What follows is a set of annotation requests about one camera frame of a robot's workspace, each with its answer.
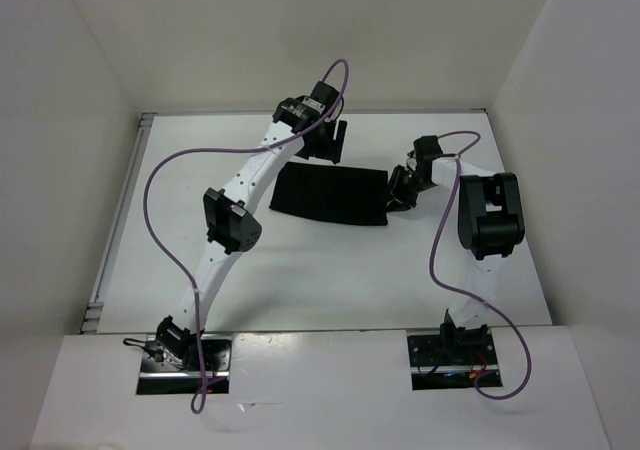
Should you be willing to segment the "black skirt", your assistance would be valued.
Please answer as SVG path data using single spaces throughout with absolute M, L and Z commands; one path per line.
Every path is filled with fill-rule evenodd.
M 289 162 L 277 176 L 269 208 L 318 222 L 382 227 L 387 178 L 382 170 Z

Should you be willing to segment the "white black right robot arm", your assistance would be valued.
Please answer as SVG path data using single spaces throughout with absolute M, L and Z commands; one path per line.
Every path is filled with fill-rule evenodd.
M 504 262 L 524 240 L 524 216 L 515 174 L 493 173 L 465 163 L 460 152 L 445 152 L 438 136 L 415 140 L 406 163 L 393 169 L 386 209 L 411 210 L 419 194 L 434 187 L 448 189 L 452 202 L 445 206 L 436 230 L 429 256 L 430 274 L 435 274 L 437 246 L 453 208 L 457 209 L 458 240 L 466 251 L 462 286 L 439 284 L 455 293 L 457 300 L 445 313 L 445 321 L 456 328 L 439 337 L 438 350 L 446 361 L 459 363 L 473 351 L 473 340 L 466 331 L 488 323 L 489 305 L 495 298 Z

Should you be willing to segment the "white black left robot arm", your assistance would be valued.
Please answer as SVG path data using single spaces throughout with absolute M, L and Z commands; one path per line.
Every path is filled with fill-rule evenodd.
M 229 271 L 250 251 L 262 234 L 254 213 L 266 190 L 294 156 L 319 158 L 333 163 L 341 156 L 346 123 L 339 119 L 346 88 L 318 81 L 311 93 L 279 102 L 268 130 L 255 148 L 228 149 L 245 154 L 246 163 L 219 189 L 203 195 L 206 243 L 200 263 L 190 271 L 160 241 L 151 227 L 148 200 L 151 184 L 163 166 L 190 154 L 222 153 L 222 148 L 194 148 L 176 152 L 154 167 L 143 191 L 143 217 L 159 249 L 185 274 L 188 289 L 179 310 L 157 327 L 156 342 L 176 369 L 203 367 L 201 337 L 206 319 Z

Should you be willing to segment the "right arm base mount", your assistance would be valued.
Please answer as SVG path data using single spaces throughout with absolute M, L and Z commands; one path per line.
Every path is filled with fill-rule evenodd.
M 473 388 L 478 376 L 481 388 L 503 386 L 491 335 L 476 349 L 443 351 L 439 334 L 409 333 L 407 347 L 413 391 Z

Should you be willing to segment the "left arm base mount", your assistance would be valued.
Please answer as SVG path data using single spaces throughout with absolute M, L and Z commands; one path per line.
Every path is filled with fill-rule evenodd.
M 142 351 L 136 394 L 139 396 L 193 394 L 201 384 L 199 357 L 192 347 L 179 360 L 160 349 L 155 337 L 124 338 L 122 343 Z M 205 334 L 202 338 L 208 395 L 228 394 L 232 357 L 230 335 Z

